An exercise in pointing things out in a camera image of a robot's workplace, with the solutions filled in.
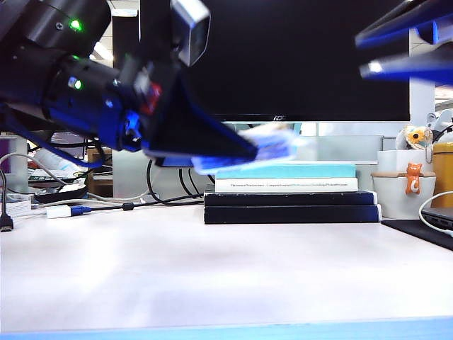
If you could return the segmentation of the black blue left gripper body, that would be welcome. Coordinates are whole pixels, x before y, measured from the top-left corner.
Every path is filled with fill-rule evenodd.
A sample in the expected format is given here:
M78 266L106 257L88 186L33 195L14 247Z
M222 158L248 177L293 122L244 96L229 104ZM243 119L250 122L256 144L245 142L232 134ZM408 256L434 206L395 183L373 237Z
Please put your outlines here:
M172 57L143 62L128 56L121 69L96 66L99 142L116 151L181 153L170 134L178 112L172 106L177 103L180 62Z

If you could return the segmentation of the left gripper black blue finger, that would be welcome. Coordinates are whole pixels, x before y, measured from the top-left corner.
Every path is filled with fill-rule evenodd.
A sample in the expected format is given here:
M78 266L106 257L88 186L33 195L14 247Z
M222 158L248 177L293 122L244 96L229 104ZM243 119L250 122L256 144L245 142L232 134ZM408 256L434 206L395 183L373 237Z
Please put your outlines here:
M169 168L191 168L198 174L212 175L220 171L219 167L213 167L206 157L156 157L155 165Z

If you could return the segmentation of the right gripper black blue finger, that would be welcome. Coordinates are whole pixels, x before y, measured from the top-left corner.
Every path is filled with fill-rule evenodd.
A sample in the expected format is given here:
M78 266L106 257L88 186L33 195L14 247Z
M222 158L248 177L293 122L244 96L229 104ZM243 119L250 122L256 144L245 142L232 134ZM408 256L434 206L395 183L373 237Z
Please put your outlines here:
M357 47L382 45L414 29L431 45L452 39L451 1L403 1L355 36Z
M421 79L452 85L452 44L419 55L395 55L372 60L360 66L364 79Z

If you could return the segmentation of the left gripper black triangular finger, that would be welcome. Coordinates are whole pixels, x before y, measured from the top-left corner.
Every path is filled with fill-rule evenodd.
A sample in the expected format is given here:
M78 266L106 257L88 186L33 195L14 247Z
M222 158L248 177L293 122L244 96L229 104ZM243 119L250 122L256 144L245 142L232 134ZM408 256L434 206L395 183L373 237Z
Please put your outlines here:
M154 83L162 86L162 94L143 122L143 151L148 155L255 158L258 148L252 142L191 101L180 73Z

